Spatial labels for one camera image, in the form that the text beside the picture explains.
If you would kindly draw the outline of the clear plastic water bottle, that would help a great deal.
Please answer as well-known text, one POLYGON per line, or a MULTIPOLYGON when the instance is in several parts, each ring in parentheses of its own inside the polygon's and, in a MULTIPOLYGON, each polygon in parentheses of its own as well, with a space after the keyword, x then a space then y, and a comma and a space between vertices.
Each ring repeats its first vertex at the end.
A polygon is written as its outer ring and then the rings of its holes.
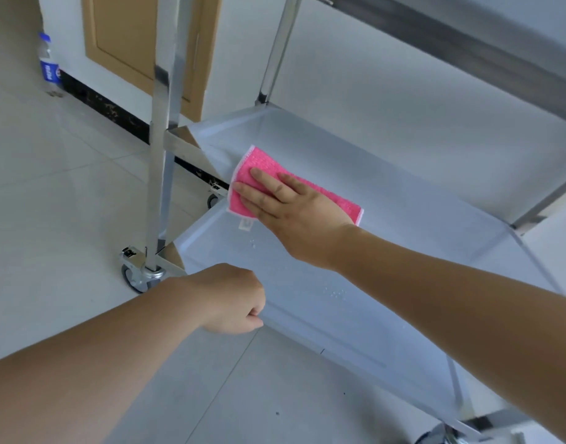
POLYGON ((41 68, 45 91, 52 97, 63 97, 65 94, 61 81, 61 70, 57 60, 52 56, 50 36, 39 32, 38 59, 41 68))

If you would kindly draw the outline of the tan wooden door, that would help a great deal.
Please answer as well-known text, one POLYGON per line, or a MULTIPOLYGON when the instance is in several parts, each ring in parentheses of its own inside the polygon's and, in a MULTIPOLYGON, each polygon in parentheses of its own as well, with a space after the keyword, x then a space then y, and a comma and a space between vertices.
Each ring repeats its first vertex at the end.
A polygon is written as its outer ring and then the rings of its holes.
MULTIPOLYGON (((141 89, 153 93, 158 0, 81 0, 86 56, 141 89)), ((181 114, 202 118, 221 0, 193 0, 181 114)))

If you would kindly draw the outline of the stainless steel cart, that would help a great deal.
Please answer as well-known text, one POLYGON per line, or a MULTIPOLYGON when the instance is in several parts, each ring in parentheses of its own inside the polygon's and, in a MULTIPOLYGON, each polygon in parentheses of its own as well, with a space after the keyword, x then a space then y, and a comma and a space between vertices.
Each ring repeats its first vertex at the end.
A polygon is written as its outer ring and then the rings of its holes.
POLYGON ((144 281, 185 276, 226 261, 252 268, 271 290, 267 325, 452 428, 457 444, 494 444, 526 425, 514 407, 470 412, 464 371, 413 327, 342 277, 293 259, 254 219, 220 201, 166 243, 178 156, 230 182, 254 151, 361 206, 356 224, 420 253, 560 291, 513 227, 269 102, 301 0, 286 0, 256 106, 178 126, 193 0, 159 0, 155 40, 151 161, 145 251, 126 247, 121 262, 144 281))

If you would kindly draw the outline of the person's left hand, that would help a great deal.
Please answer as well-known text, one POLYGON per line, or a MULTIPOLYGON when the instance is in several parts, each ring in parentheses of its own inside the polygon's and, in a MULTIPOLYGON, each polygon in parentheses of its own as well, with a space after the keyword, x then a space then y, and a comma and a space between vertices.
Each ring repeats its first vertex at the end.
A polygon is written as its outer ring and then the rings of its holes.
POLYGON ((184 277, 183 286, 184 323, 190 331, 249 333, 244 318, 259 316, 266 305, 264 287, 254 272, 226 263, 184 277))

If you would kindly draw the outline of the person's left forearm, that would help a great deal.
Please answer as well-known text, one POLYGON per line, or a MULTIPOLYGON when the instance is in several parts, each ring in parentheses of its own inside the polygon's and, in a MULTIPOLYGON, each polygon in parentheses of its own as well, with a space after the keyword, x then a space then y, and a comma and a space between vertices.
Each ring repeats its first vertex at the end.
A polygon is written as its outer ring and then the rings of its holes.
POLYGON ((0 444, 102 442, 199 323, 193 278, 0 359, 0 444))

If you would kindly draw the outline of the black speckled baseboard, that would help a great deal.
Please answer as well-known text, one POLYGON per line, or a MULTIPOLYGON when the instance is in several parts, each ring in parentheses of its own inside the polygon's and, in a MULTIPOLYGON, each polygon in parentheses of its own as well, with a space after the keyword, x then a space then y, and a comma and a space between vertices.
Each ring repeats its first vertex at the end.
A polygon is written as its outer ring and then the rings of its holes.
MULTIPOLYGON (((92 108, 97 113, 103 115, 105 118, 120 126, 131 135, 144 141, 147 145, 150 144, 149 123, 129 113, 118 104, 112 102, 107 97, 75 79, 65 71, 61 70, 60 76, 63 88, 69 95, 75 97, 77 100, 92 108)), ((223 180, 210 175, 208 172, 203 171, 180 157, 175 157, 175 163, 196 176, 198 179, 207 183, 209 186, 219 186, 225 190, 229 189, 229 185, 223 180)))

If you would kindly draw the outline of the person's right hand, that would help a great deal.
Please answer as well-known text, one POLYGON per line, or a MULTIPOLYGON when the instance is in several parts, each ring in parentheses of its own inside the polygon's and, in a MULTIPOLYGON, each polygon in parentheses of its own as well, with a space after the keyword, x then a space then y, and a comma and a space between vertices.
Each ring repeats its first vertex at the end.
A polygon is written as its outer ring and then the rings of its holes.
POLYGON ((304 183, 302 194, 293 201, 278 201, 266 189, 263 192, 243 182, 235 182, 233 190, 292 257, 318 268, 336 269, 333 254, 341 249, 346 232, 356 228, 336 203, 304 183))

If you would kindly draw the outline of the person's right forearm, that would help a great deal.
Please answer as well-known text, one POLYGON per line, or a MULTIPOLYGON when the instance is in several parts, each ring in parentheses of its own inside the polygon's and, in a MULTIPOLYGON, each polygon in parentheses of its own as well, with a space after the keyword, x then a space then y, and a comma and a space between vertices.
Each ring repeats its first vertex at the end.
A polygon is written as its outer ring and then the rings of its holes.
POLYGON ((394 245, 351 224, 331 268, 566 443, 566 297, 394 245))

